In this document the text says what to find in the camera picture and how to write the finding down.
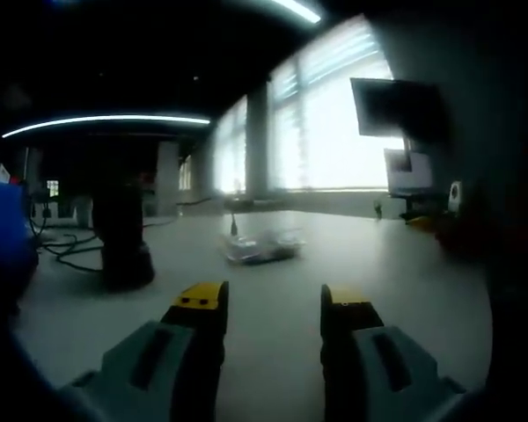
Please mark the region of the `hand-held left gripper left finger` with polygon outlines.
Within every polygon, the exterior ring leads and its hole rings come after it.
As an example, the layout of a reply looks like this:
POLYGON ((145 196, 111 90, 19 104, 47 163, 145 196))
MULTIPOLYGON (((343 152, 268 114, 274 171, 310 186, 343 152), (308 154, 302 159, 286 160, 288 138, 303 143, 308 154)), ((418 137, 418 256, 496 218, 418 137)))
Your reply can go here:
POLYGON ((196 283, 61 390, 79 421, 212 421, 229 284, 196 283))

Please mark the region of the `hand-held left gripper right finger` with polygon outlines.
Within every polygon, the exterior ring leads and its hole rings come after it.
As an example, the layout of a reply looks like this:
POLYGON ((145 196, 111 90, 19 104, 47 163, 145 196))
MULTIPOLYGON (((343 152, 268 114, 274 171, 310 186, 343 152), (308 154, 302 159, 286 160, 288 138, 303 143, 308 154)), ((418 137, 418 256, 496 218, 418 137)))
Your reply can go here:
POLYGON ((439 421, 466 394, 354 289, 322 286, 320 336, 327 421, 439 421))

